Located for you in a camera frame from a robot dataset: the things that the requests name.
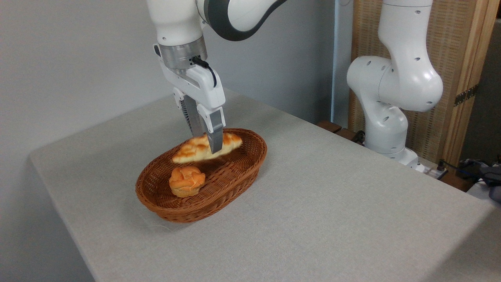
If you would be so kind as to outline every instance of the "bread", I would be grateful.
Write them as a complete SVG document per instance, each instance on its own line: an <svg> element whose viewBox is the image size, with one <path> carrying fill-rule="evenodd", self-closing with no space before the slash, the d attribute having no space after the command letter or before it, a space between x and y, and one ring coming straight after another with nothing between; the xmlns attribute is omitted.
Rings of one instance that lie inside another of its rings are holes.
<svg viewBox="0 0 501 282"><path fill-rule="evenodd" d="M172 193L180 198L198 194L205 182L205 174L196 167L175 168L169 179Z"/></svg>
<svg viewBox="0 0 501 282"><path fill-rule="evenodd" d="M181 147L179 152L172 157L172 161L176 164L184 164L211 160L229 154L234 149L240 147L240 145L242 145L242 138L232 133L224 133L222 136L222 149L213 154L210 151L207 135L204 134L204 136L191 138Z"/></svg>

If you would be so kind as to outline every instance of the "table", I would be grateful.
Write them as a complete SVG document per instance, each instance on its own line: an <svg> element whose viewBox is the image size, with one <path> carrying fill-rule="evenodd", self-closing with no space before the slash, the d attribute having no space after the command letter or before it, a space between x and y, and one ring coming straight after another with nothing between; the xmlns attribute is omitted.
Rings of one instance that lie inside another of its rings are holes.
<svg viewBox="0 0 501 282"><path fill-rule="evenodd" d="M260 134L255 183L218 213L164 221L134 185L190 137L171 97L30 155L96 281L500 281L501 212L226 90L227 127Z"/></svg>

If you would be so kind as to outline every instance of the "black cable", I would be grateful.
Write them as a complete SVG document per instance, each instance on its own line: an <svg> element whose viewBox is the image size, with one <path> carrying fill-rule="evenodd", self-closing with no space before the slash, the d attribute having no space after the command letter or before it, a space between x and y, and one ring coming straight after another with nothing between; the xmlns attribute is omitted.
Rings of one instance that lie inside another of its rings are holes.
<svg viewBox="0 0 501 282"><path fill-rule="evenodd" d="M212 78L214 79L214 88L216 88L216 86L217 86L216 74L214 73L212 68L209 66L209 63L205 62L204 60L200 59L199 57L193 57L193 58L191 58L191 61L194 64L199 65L200 67L208 69L210 71L210 73L212 74Z"/></svg>
<svg viewBox="0 0 501 282"><path fill-rule="evenodd" d="M440 160L440 164L446 164L447 166L449 166L449 167L451 167L451 168L453 168L453 169L455 169L455 170L457 170L457 171L459 171L461 173L473 176L473 177L478 178L478 179L482 178L482 179L487 180L487 181L498 182L498 180L496 180L496 179L492 179L492 178L489 178L489 177L480 176L480 175L477 175L477 174L474 174L474 173L471 173L471 172L464 171L464 170L462 170L462 169L460 169L458 167L455 167L455 166L451 165L450 163L446 162L445 160Z"/></svg>

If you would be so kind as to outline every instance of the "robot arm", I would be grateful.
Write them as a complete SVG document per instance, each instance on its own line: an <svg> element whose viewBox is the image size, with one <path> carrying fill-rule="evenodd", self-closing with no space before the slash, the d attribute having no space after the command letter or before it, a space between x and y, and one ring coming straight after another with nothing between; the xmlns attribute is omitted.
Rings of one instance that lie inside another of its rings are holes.
<svg viewBox="0 0 501 282"><path fill-rule="evenodd" d="M363 56L348 69L348 85L365 115L365 146L417 168L417 155L405 148L407 118L399 108L432 109L442 96L442 80L426 50L432 0L383 0L379 39L391 60Z"/></svg>
<svg viewBox="0 0 501 282"><path fill-rule="evenodd" d="M197 0L200 16L226 40L252 36L286 0Z"/></svg>
<svg viewBox="0 0 501 282"><path fill-rule="evenodd" d="M222 148L225 97L217 72L204 61L207 50L202 30L209 24L227 40L247 39L285 1L147 0L157 29L155 53L174 85L176 104L193 136L207 133L213 153Z"/></svg>

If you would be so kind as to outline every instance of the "wicker basket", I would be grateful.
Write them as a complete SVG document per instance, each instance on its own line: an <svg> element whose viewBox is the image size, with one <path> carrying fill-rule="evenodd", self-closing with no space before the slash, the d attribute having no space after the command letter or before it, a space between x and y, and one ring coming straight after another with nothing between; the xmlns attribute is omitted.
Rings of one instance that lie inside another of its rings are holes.
<svg viewBox="0 0 501 282"><path fill-rule="evenodd" d="M224 132L237 134L243 141L228 155L214 160L175 164L171 159L182 143L150 162L136 182L136 194L141 203L165 220L194 222L218 212L245 192L265 160L266 143L251 130L225 128ZM184 166L198 167L206 178L197 195L179 198L172 193L169 178L174 168Z"/></svg>

